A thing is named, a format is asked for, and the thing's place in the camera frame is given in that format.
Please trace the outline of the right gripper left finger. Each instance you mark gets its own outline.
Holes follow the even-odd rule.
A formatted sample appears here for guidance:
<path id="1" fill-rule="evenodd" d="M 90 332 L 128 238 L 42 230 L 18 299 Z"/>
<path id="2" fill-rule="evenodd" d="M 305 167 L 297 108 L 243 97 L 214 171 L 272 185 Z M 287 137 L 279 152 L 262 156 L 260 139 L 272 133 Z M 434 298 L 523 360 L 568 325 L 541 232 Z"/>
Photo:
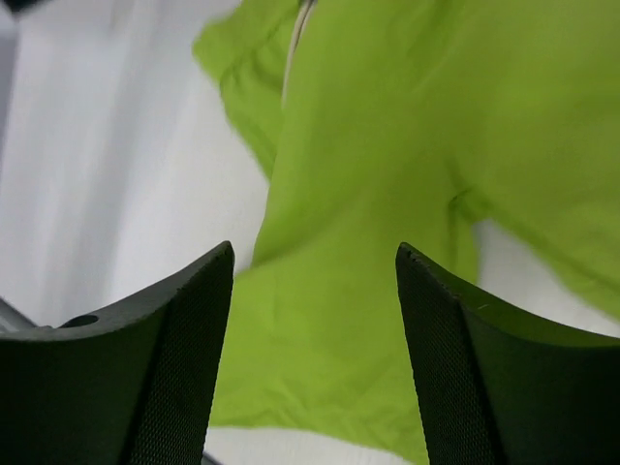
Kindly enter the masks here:
<path id="1" fill-rule="evenodd" d="M 1 336 L 5 464 L 202 464 L 233 248 L 59 326 Z"/>

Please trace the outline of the green fabric shorts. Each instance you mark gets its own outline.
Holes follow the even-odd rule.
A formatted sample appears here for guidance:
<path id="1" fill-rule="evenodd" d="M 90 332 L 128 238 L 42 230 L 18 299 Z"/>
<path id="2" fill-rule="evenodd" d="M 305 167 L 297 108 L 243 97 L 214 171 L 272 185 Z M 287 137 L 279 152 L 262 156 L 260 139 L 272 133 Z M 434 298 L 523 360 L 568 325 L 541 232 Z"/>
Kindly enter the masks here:
<path id="1" fill-rule="evenodd" d="M 619 313 L 615 1 L 244 1 L 194 44 L 269 182 L 211 423 L 427 459 L 407 242 L 475 280 L 474 225 Z"/>

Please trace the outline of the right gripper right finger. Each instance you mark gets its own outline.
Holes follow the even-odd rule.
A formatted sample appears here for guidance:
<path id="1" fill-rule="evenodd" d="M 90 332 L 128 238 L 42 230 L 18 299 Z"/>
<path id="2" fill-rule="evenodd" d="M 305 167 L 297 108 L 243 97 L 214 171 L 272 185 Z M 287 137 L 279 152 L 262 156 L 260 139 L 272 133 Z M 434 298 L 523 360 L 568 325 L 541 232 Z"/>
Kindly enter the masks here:
<path id="1" fill-rule="evenodd" d="M 398 296 L 433 464 L 615 464 L 619 342 L 529 313 L 409 244 Z"/>

